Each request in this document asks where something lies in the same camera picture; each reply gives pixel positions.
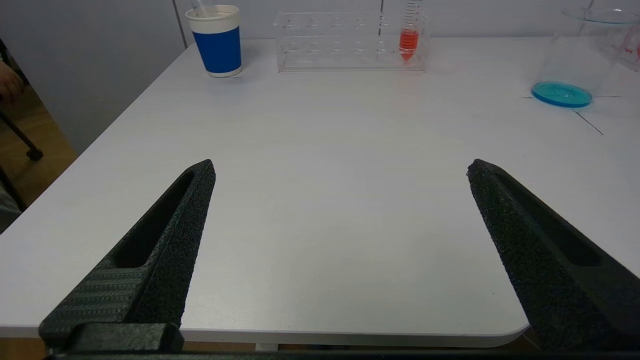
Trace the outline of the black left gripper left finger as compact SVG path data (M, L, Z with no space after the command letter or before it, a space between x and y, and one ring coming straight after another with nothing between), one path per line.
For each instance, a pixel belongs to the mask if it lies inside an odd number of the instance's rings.
M188 167L39 325L54 350L114 350L176 333L185 312L217 174Z

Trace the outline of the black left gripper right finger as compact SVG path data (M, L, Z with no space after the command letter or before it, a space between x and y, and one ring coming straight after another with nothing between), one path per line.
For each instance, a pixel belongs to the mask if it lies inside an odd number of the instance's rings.
M637 352L639 278L501 167L476 159L467 178L541 348Z

